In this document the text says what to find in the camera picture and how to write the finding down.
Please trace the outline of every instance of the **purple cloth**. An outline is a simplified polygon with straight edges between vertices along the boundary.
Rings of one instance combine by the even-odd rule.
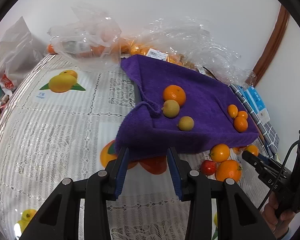
[[[227,85],[196,71],[141,55],[123,60],[121,66],[138,85],[143,100],[125,117],[115,139],[116,151],[128,147],[132,160],[165,155],[171,146],[178,153],[199,153],[219,143],[245,146],[259,136],[250,116],[245,132],[234,129],[227,107],[234,104],[239,110],[245,108]],[[186,92],[185,104],[172,119],[161,111],[162,93],[169,85],[178,85]],[[186,115],[194,119],[194,128],[180,131],[178,121]]]

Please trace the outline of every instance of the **red logo on plastic bag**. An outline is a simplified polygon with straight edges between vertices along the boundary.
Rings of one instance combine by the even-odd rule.
[[[7,78],[7,76],[5,74],[2,77],[2,81],[4,82],[4,86],[7,89],[13,89],[14,85],[13,85],[12,81],[9,78]]]

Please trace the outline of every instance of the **black cable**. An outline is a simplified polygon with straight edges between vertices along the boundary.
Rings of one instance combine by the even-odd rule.
[[[286,163],[287,163],[287,161],[288,161],[288,158],[289,158],[289,155],[290,155],[292,149],[293,149],[297,144],[299,144],[299,143],[300,143],[300,140],[295,141],[295,142],[290,146],[290,148],[289,148],[289,150],[288,150],[288,152],[287,152],[287,155],[286,155],[286,157],[284,158],[284,161],[283,161],[283,163],[282,163],[282,166],[281,166],[281,168],[280,168],[280,171],[279,171],[277,177],[275,178],[275,181],[274,181],[274,183],[272,184],[271,188],[269,189],[267,195],[265,196],[265,198],[264,198],[263,201],[261,202],[260,206],[258,207],[258,211],[261,210],[261,208],[263,207],[263,205],[264,205],[265,202],[267,201],[268,197],[270,196],[271,192],[273,191],[275,185],[277,184],[277,182],[278,182],[278,180],[279,180],[279,178],[280,178],[280,176],[281,176],[281,174],[282,174],[282,172],[283,172],[283,169],[284,169],[284,167],[285,167],[285,165],[286,165]]]
[[[219,81],[216,77],[215,77],[215,75],[210,71],[210,70],[208,70],[206,67],[204,67],[204,66],[202,66],[206,71],[208,71],[212,76],[213,76],[213,78],[215,79],[215,80],[217,80],[217,81]]]

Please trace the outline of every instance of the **finger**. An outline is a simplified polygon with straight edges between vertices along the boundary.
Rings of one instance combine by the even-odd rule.
[[[286,210],[286,211],[283,211],[282,214],[280,215],[280,219],[282,221],[284,220],[292,220],[295,216],[295,212],[293,212],[292,210]]]
[[[273,225],[278,223],[278,219],[274,214],[274,208],[269,204],[265,205],[264,213],[266,215],[267,221]]]
[[[274,209],[277,209],[279,207],[279,203],[278,203],[278,200],[277,200],[274,192],[271,192],[268,203]]]
[[[273,231],[275,230],[275,225],[270,224],[270,223],[268,222],[268,220],[267,220],[267,218],[266,218],[266,214],[265,214],[264,212],[263,212],[261,215],[262,215],[263,219],[266,221],[266,223],[268,224],[270,230],[273,232]]]

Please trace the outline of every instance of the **silver bolt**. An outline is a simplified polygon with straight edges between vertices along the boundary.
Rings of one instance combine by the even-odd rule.
[[[233,185],[234,184],[234,179],[227,178],[226,179],[226,184]]]
[[[105,170],[101,170],[101,171],[98,171],[98,176],[99,177],[104,177],[106,176],[108,173],[105,171]]]
[[[71,182],[70,178],[65,178],[65,179],[62,180],[63,185],[68,185],[68,184],[70,184],[70,182]]]
[[[199,171],[192,170],[192,171],[190,171],[190,175],[191,175],[192,177],[199,176]]]

